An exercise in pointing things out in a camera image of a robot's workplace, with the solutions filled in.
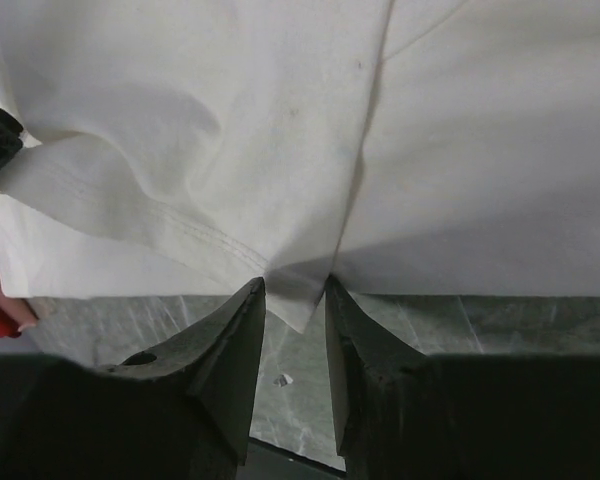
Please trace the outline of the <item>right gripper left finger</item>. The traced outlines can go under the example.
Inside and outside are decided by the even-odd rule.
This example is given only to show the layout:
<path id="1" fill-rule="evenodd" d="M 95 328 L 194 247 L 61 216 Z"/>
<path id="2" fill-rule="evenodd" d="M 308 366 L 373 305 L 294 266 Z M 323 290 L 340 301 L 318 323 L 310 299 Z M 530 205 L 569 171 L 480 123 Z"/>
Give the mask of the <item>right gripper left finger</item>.
<path id="1" fill-rule="evenodd" d="M 118 365 L 0 355 L 0 479 L 232 479 L 247 456 L 265 284 Z"/>

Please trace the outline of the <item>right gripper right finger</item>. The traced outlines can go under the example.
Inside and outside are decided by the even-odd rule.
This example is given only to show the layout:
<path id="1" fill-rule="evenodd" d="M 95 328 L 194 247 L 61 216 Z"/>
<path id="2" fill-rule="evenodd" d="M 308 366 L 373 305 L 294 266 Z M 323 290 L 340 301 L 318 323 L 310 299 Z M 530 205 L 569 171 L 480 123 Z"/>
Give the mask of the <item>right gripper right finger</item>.
<path id="1" fill-rule="evenodd" d="M 351 479 L 600 479 L 600 355 L 425 355 L 335 278 L 325 327 Z"/>

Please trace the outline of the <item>white t shirt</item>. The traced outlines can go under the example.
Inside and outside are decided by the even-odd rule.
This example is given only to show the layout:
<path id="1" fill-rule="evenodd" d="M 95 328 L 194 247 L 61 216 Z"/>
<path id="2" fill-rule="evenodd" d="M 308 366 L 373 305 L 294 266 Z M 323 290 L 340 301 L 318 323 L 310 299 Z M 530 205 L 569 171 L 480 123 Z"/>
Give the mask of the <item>white t shirt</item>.
<path id="1" fill-rule="evenodd" d="M 600 296 L 600 1 L 0 1 L 9 297 Z"/>

